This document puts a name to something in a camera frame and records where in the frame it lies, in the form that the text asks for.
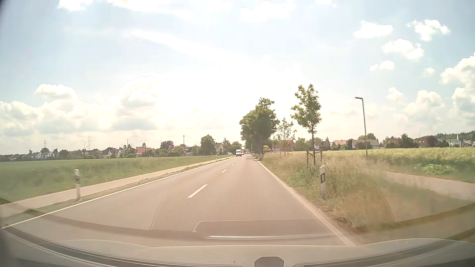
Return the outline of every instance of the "forested hill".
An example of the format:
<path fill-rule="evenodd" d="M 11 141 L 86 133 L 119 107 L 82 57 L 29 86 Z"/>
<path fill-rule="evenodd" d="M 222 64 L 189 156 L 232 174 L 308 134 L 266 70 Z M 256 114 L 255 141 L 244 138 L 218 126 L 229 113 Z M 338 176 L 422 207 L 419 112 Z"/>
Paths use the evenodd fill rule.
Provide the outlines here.
<path fill-rule="evenodd" d="M 471 131 L 471 132 L 461 132 L 461 133 L 458 133 L 458 138 L 460 140 L 463 140 L 463 139 L 466 139 L 466 140 L 473 140 L 475 136 L 475 130 L 474 131 Z M 447 139 L 456 139 L 457 138 L 457 134 L 456 133 L 438 133 L 435 135 L 435 137 L 437 139 L 442 139 L 442 140 L 447 140 Z"/>

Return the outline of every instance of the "dry grass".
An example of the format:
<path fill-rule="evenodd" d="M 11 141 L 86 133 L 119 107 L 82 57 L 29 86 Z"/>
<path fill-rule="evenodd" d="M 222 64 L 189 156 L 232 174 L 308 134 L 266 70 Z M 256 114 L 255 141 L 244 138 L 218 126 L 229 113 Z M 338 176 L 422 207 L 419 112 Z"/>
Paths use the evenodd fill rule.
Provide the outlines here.
<path fill-rule="evenodd" d="M 317 168 L 312 167 L 305 152 L 266 153 L 262 163 L 299 194 L 327 213 L 330 217 L 349 217 L 355 225 L 393 221 L 390 209 L 374 183 L 381 172 L 371 171 L 359 156 L 343 154 L 324 155 L 323 163 L 317 157 Z M 321 194 L 318 167 L 326 170 L 326 194 Z"/>

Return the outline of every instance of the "sidewalk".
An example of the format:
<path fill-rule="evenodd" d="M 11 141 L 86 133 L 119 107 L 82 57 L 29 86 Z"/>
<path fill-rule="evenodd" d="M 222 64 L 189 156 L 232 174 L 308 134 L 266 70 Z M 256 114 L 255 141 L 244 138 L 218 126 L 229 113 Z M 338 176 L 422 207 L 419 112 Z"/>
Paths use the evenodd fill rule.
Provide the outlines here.
<path fill-rule="evenodd" d="M 221 158 L 218 159 L 218 161 L 228 159 L 230 157 L 226 158 Z M 90 194 L 102 192 L 105 190 L 109 190 L 112 188 L 120 187 L 123 185 L 127 185 L 130 183 L 138 182 L 141 180 L 145 179 L 150 179 L 150 178 L 155 178 L 162 176 L 164 174 L 172 173 L 172 172 L 178 172 L 181 171 L 185 168 L 189 167 L 194 167 L 202 164 L 207 164 L 207 163 L 212 163 L 215 162 L 216 160 L 210 160 L 207 162 L 199 162 L 199 163 L 194 163 L 191 165 L 186 165 L 186 166 L 181 166 L 181 167 L 176 167 L 176 168 L 171 168 L 167 170 L 162 170 L 158 172 L 151 172 L 151 173 L 146 173 L 146 174 L 141 174 L 137 176 L 132 176 L 129 178 L 123 178 L 115 181 L 109 181 L 109 182 L 104 182 L 100 184 L 94 184 L 94 185 L 89 185 L 85 187 L 81 187 L 81 196 L 87 196 Z M 0 217 L 1 218 L 6 218 L 11 215 L 15 215 L 18 213 L 22 213 L 24 211 L 27 211 L 29 209 L 37 209 L 45 206 L 49 206 L 55 203 L 67 201 L 67 200 L 73 200 L 76 198 L 76 189 L 69 189 L 66 191 L 61 191 L 57 193 L 52 193 L 48 195 L 43 195 L 43 196 L 38 196 L 34 197 L 31 199 L 25 199 L 25 200 L 20 200 L 17 202 L 13 203 L 8 203 L 4 205 L 0 205 Z"/>

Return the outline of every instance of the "grass field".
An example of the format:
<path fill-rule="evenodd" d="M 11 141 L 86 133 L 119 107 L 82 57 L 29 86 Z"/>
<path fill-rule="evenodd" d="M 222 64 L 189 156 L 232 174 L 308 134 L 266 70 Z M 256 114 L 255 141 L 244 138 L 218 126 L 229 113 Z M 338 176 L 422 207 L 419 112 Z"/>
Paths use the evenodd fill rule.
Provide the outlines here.
<path fill-rule="evenodd" d="M 326 195 L 321 194 L 318 169 L 306 166 L 305 152 L 286 156 L 266 153 L 262 163 L 287 185 L 329 217 L 349 217 L 355 225 L 393 221 L 385 199 L 373 178 L 380 172 L 366 168 L 357 154 L 324 154 Z"/>
<path fill-rule="evenodd" d="M 1 203 L 6 203 L 72 189 L 74 169 L 80 170 L 81 186 L 87 186 L 214 159 L 215 156 L 185 156 L 0 162 L 0 198 Z"/>
<path fill-rule="evenodd" d="M 358 155 L 364 150 L 325 151 L 323 156 Z M 368 150 L 381 170 L 475 182 L 475 148 L 395 148 Z"/>

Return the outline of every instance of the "windshield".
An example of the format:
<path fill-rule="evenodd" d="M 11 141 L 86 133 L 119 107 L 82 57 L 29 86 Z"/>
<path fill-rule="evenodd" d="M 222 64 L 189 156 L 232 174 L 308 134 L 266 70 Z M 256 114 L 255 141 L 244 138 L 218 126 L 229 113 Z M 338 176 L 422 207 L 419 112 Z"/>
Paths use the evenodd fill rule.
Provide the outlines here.
<path fill-rule="evenodd" d="M 474 240 L 471 1 L 0 8 L 9 235 L 123 257 Z"/>

